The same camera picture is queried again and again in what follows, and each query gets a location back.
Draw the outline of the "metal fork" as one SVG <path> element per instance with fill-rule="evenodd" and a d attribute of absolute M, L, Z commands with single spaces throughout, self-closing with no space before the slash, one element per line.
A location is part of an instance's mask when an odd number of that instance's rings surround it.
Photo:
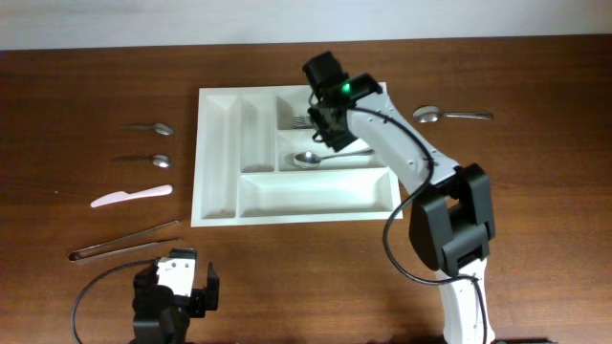
<path fill-rule="evenodd" d="M 312 128 L 313 123 L 309 116 L 294 116 L 291 119 L 291 126 L 295 129 Z"/>

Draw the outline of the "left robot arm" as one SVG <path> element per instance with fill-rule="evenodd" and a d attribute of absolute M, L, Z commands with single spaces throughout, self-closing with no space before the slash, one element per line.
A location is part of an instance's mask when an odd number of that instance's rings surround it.
<path fill-rule="evenodd" d="M 204 318 L 218 309 L 220 277 L 208 264 L 207 283 L 193 287 L 197 251 L 173 248 L 134 277 L 133 331 L 136 343 L 186 342 L 193 318 Z"/>

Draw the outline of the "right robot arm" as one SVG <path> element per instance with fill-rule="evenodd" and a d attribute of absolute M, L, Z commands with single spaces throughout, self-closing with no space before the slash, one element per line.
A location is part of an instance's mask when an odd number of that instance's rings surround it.
<path fill-rule="evenodd" d="M 330 52 L 302 67 L 311 88 L 308 114 L 313 139 L 339 152 L 363 140 L 398 177 L 407 198 L 389 215 L 382 244 L 393 267 L 408 279 L 439 289 L 447 343 L 492 343 L 485 271 L 495 236 L 490 179 L 429 143 L 397 110 L 373 76 L 350 76 Z M 410 211 L 408 238 L 434 278 L 404 268 L 390 247 L 395 219 Z"/>

